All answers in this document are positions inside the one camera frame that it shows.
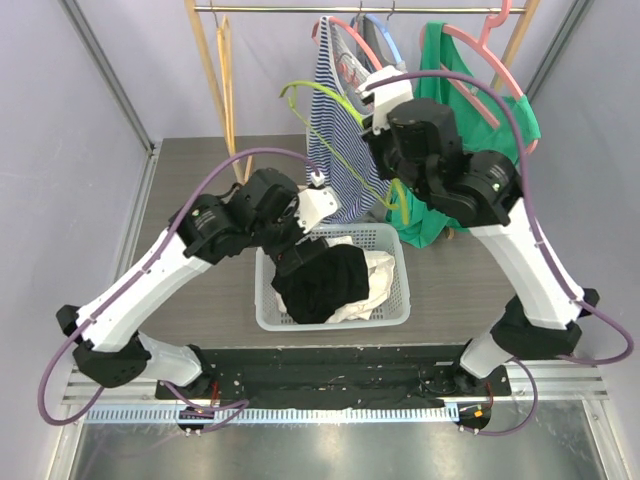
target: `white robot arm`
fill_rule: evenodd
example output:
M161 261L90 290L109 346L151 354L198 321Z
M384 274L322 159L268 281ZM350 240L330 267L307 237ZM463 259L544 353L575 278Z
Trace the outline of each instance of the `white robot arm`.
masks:
M76 341L78 368L107 388L142 376L183 387L189 396L202 394L210 387L211 372L200 349L154 340L138 332L142 323L191 279L244 248L262 247L281 272L297 268L326 248L322 239L302 242L307 245L304 249L298 242L338 208L335 193L322 179L298 191L291 179L273 169L257 170L247 184L236 186L226 203L222 197L201 195L155 262L149 260L168 229L98 298L80 308L65 305L58 311L67 335L92 312L102 312Z
M451 108L414 99L408 79L374 85L399 75L385 67L359 88L363 101L374 105L363 138L378 173L399 178L429 208L469 227L516 291L503 316L466 345L456 384L463 392L471 389L513 357L570 355L581 335L575 321L587 314L578 303L595 306L598 293L578 286L548 247L572 298L561 288L532 232L520 175L508 158L495 151L465 152Z

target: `blue and white striped shirt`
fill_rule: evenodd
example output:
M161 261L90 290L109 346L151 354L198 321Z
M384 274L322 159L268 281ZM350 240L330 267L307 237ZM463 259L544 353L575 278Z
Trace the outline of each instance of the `blue and white striped shirt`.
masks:
M354 100L355 87L344 81L337 73L336 65L343 63L349 70L350 78L361 83L368 72L348 50L342 38L336 32L336 26L322 17L319 25L320 47L316 64L315 81L340 95L348 94ZM362 104L354 105L360 112L366 112ZM389 182L380 180L369 148L361 138L362 125L324 93L314 90L311 104L310 124L336 150L351 167L375 191L384 197ZM350 223L365 215L376 203L377 198L355 178L351 172L322 144L313 132L307 132L307 154L324 173L327 184L336 191L341 208L326 221L328 223Z

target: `clothes rack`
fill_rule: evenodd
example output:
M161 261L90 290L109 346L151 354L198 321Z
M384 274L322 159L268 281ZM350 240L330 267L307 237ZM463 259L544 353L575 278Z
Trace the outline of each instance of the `clothes rack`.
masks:
M526 0L524 6L522 7L512 7L509 10L510 15L518 15L518 22L516 27L514 28L511 37L509 38L509 42L507 44L507 48L502 56L502 63L509 68L515 58L515 55L520 48L522 40L531 25L531 20L533 15L535 14L540 0ZM196 40L196 44L198 46L198 50L200 52L200 57L202 60L202 64L207 74L207 79L209 81L209 86L212 91L212 96L216 108L219 113L222 112L222 98L217 90L217 79L215 78L215 72L213 69L213 64L211 62L211 56L209 55L209 49L207 45L207 40L204 33L204 28L202 25L202 21L200 19L200 13L213 13L216 15L217 13L318 13L318 14L336 14L336 13L350 13L350 14L358 14L358 13L378 13L378 14L387 14L398 15L398 14L460 14L460 15L489 15L489 14L498 14L501 11L500 7L396 7L395 2L388 7L370 7L364 6L362 2L360 5L356 6L341 6L341 7L328 7L328 6L317 6L317 7L296 7L296 6L273 6L273 5L216 5L213 1L209 0L208 5L197 5L196 0L185 0L185 7L187 10L187 15L191 22L191 28L193 30L193 35ZM492 86L494 88L499 88L501 86L501 82L499 77L496 75L492 81ZM221 125L224 126L223 119L221 118Z
M500 7L276 7L276 6L237 6L237 5L196 5L198 13L392 13L397 14L480 14L500 13ZM514 7L512 15L527 13L524 7Z

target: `pink hanger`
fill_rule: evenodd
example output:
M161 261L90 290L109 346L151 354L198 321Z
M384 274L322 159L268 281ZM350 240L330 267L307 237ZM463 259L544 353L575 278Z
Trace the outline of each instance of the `pink hanger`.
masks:
M358 42L358 45L360 46L360 48L362 48L362 51L367 55L367 57L369 57L369 60L371 61L371 65L373 65L373 68L375 68L376 70L382 70L382 64L378 60L378 57L376 57L375 53L373 53L373 50L371 50L371 47L367 45L367 42L364 41L364 39L358 34L358 32L356 32L353 28L351 28L348 23L343 22L339 18L328 17L328 20L332 23L335 23L339 27L342 27L349 35L351 35L354 38L356 42ZM313 30L311 31L311 38L317 44L319 44L318 40L316 39L316 35L318 34L319 24L320 24L320 21L317 21L313 26Z
M524 93L522 89L516 82L511 72L504 66L504 64L500 61L496 55L489 50L487 47L487 42L489 41L489 33L493 28L501 26L507 18L509 18L509 12L511 10L512 0L502 0L502 8L498 15L487 15L486 20L484 21L484 26L482 27L482 33L480 33L480 38L476 39L472 35L469 35L467 32L460 30L458 27L454 27L452 25L445 25L442 29L444 33L447 35L451 35L458 40L461 40L465 44L469 45L478 55L484 58L487 63L493 68L493 70L498 74L498 76L502 79L505 86L509 89L509 92L516 100L520 100ZM420 32L420 48L424 45L424 34L425 34L426 25L422 27ZM447 70L444 65L441 65L443 70ZM476 110L482 115L482 117L487 121L489 125L493 128L497 128L500 126L500 121L491 113L491 111L480 101L478 97L475 96L471 90L467 87L464 82L460 82L458 80L450 80L451 84L458 90L468 101L471 103ZM531 153L535 150L538 145L538 140L532 141L527 147L527 153Z

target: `plastic basket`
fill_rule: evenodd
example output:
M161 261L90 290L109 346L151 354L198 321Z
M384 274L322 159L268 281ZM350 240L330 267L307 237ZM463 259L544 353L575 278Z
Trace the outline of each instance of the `plastic basket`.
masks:
M402 245L398 232L383 223L363 223L346 225L322 225L316 227L310 234L317 237L343 237L349 235L353 244L364 250L385 251L394 256L396 266L393 272L391 293L387 301L377 307L369 320L343 320L340 323L298 324L286 313L278 310L276 292L271 281L276 273L276 267L261 248L256 251L256 320L258 324L269 331L299 332L309 330L339 330L345 328L389 327L399 325L409 318L411 305L409 304L409 281L407 268L404 264Z

